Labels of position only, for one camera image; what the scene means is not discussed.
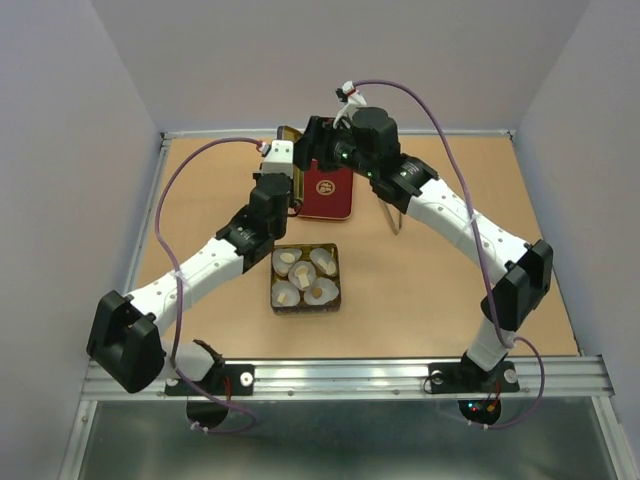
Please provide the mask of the rectangular white chocolate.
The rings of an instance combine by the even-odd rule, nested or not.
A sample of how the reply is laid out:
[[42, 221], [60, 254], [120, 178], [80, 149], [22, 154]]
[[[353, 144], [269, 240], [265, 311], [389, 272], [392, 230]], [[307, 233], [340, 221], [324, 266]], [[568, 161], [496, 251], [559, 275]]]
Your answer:
[[335, 266], [332, 262], [327, 262], [324, 259], [318, 260], [318, 265], [324, 270], [327, 275], [332, 275], [335, 271]]

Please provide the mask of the gold tin lid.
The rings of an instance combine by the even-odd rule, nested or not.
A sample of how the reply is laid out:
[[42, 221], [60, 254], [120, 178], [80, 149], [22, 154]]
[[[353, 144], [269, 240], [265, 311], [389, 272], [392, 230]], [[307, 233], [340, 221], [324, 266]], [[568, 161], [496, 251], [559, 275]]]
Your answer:
[[[303, 133], [298, 129], [288, 126], [281, 125], [277, 128], [277, 136], [278, 140], [287, 140], [293, 143], [296, 143], [301, 137]], [[300, 211], [302, 210], [304, 204], [304, 172], [301, 171], [296, 165], [293, 166], [293, 200], [292, 200], [292, 210], [290, 216], [298, 216]]]

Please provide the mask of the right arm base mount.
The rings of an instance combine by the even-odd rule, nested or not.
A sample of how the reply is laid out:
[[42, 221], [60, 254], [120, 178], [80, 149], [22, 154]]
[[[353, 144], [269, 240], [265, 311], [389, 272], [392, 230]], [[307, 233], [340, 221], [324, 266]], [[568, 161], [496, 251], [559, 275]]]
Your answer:
[[520, 384], [510, 361], [484, 371], [463, 356], [457, 361], [431, 363], [422, 389], [430, 395], [456, 395], [465, 420], [493, 426], [502, 413], [501, 396], [519, 392]]

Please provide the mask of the round white chocolate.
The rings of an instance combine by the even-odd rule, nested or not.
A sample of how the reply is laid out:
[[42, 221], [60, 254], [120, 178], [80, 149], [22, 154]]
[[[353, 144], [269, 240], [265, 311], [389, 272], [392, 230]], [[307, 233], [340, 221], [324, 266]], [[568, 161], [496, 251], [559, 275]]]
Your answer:
[[296, 277], [300, 277], [300, 276], [306, 275], [307, 273], [308, 273], [308, 268], [306, 266], [300, 266], [295, 270], [294, 275]]

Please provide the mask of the chocolate tin base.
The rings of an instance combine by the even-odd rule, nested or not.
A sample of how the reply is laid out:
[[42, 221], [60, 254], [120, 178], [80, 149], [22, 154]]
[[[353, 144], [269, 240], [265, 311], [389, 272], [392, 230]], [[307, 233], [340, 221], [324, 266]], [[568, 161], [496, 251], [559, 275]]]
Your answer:
[[[272, 305], [271, 305], [271, 291], [270, 291], [270, 305], [271, 305], [271, 308], [272, 308], [273, 312], [275, 314], [279, 314], [279, 315], [294, 315], [294, 314], [298, 315], [298, 314], [331, 313], [331, 312], [338, 311], [340, 309], [340, 307], [341, 307], [341, 302], [342, 302], [342, 287], [341, 287], [341, 277], [340, 277], [341, 266], [340, 266], [338, 246], [335, 243], [289, 244], [289, 245], [276, 246], [275, 250], [283, 249], [283, 248], [300, 249], [302, 251], [302, 256], [300, 257], [300, 259], [298, 261], [308, 261], [310, 263], [312, 263], [312, 261], [311, 261], [311, 259], [309, 257], [309, 254], [313, 249], [315, 249], [315, 248], [324, 248], [324, 249], [328, 250], [331, 253], [331, 255], [333, 256], [333, 258], [334, 258], [334, 260], [335, 260], [335, 262], [337, 264], [337, 274], [335, 276], [329, 277], [329, 276], [324, 275], [313, 263], [312, 264], [314, 265], [315, 270], [316, 270], [316, 279], [317, 278], [328, 278], [328, 279], [331, 279], [338, 286], [339, 295], [338, 295], [336, 300], [334, 300], [334, 301], [332, 301], [332, 302], [330, 302], [330, 303], [328, 303], [326, 305], [311, 306], [311, 305], [308, 305], [304, 301], [304, 292], [305, 291], [301, 291], [300, 290], [300, 302], [299, 302], [299, 304], [297, 306], [288, 307], [288, 308], [273, 308]], [[289, 281], [288, 275], [287, 276], [279, 276], [274, 272], [273, 267], [272, 267], [272, 254], [271, 254], [271, 274], [270, 274], [271, 288], [272, 288], [273, 284], [276, 283], [277, 281]]]

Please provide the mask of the square white chocolate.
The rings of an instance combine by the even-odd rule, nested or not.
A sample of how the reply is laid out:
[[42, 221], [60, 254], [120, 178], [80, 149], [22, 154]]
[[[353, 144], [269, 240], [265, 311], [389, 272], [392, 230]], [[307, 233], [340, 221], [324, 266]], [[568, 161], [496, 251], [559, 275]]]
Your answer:
[[309, 288], [310, 282], [307, 275], [300, 276], [298, 277], [298, 279], [302, 290], [306, 290]]

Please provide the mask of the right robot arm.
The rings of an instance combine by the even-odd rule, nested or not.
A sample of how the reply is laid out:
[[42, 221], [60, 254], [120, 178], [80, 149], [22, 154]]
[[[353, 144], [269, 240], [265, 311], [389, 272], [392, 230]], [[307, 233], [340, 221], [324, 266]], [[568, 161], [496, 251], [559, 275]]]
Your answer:
[[396, 122], [378, 107], [359, 108], [349, 119], [311, 117], [294, 142], [293, 161], [302, 171], [345, 168], [362, 176], [380, 200], [436, 231], [480, 268], [488, 290], [484, 320], [460, 378], [472, 390], [491, 384], [517, 331], [550, 289], [552, 247], [510, 234], [455, 194], [434, 168], [403, 152]]

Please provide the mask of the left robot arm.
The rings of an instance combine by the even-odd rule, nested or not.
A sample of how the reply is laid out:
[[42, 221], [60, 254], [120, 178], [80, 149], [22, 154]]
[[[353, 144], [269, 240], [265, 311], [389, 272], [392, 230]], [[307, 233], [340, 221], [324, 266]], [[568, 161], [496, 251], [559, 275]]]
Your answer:
[[99, 300], [88, 355], [129, 393], [158, 378], [171, 378], [177, 369], [199, 393], [215, 392], [222, 384], [221, 357], [203, 342], [173, 348], [161, 337], [178, 326], [178, 312], [271, 253], [286, 232], [292, 204], [288, 175], [260, 175], [248, 204], [177, 271], [127, 294], [112, 290]]

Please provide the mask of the steel serving tongs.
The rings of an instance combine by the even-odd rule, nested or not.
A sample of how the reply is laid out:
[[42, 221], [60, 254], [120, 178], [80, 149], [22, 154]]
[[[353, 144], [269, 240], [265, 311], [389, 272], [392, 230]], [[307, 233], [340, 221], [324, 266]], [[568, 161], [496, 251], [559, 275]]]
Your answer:
[[401, 212], [393, 214], [390, 205], [383, 200], [378, 200], [378, 203], [391, 232], [398, 236], [403, 229], [403, 214]]

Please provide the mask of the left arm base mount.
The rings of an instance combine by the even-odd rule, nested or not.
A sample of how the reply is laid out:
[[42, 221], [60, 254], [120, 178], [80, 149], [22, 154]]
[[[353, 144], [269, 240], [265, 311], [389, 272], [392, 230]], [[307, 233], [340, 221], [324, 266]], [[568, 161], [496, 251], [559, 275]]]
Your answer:
[[178, 360], [186, 361], [187, 373], [196, 379], [178, 375], [167, 363], [164, 394], [169, 397], [200, 395], [205, 401], [188, 400], [185, 413], [192, 430], [204, 434], [232, 434], [247, 431], [257, 423], [253, 413], [232, 402], [233, 390], [239, 395], [253, 393], [254, 367], [225, 364], [225, 359], [202, 340], [178, 349]]

